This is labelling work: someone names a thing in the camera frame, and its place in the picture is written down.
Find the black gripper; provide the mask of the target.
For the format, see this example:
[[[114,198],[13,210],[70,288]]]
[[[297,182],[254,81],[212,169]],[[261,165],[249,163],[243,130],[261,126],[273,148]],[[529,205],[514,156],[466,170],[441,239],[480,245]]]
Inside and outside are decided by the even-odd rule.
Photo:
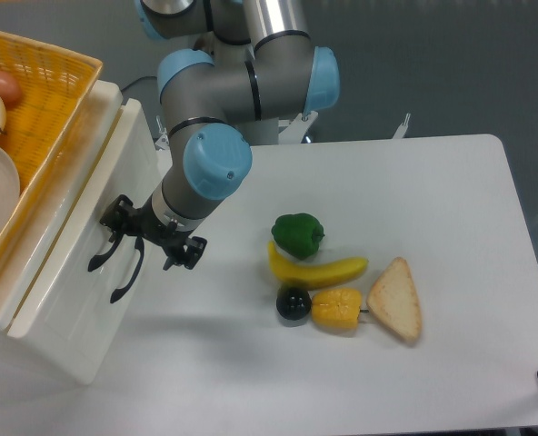
[[[132,211],[134,211],[132,220],[138,232],[146,240],[163,248],[166,256],[164,271],[168,271],[172,266],[193,270],[204,254],[207,240],[198,236],[190,237],[192,231],[177,221],[164,220],[162,223],[156,217],[150,203],[134,208],[133,202],[124,194],[118,195],[106,207],[99,220],[99,223],[110,232],[108,239],[110,243],[125,235]]]

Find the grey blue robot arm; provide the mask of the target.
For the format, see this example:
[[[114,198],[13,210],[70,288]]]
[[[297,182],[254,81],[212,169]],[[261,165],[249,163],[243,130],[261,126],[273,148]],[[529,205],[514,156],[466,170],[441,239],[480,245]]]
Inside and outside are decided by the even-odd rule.
[[[195,229],[232,195],[252,165],[239,125],[308,115],[336,104],[340,75],[334,53],[317,47],[297,1],[139,1],[154,38],[210,32],[247,49],[222,63],[201,49],[165,57],[157,69],[172,166],[141,207],[118,196],[101,224],[113,248],[131,236],[135,248],[161,247],[166,265],[193,268],[206,241]]]

